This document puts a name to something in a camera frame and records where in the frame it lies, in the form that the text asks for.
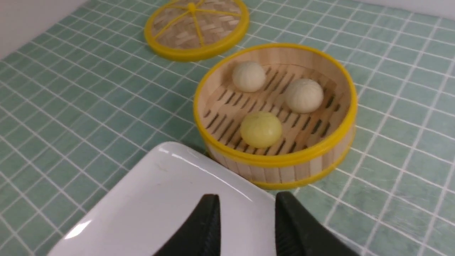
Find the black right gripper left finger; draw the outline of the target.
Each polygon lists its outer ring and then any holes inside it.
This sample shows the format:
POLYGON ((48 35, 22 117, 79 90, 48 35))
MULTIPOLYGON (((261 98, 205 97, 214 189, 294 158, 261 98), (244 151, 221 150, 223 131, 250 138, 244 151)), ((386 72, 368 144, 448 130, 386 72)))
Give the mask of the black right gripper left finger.
POLYGON ((221 215, 217 194, 204 194, 192 213, 155 256, 221 255, 221 215))

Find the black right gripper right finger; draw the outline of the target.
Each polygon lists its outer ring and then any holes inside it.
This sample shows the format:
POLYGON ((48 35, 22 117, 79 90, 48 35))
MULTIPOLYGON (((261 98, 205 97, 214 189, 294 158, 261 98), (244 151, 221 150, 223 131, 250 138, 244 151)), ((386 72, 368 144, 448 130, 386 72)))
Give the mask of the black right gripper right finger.
POLYGON ((278 256, 357 256, 326 229, 291 192, 275 197, 275 249, 278 256))

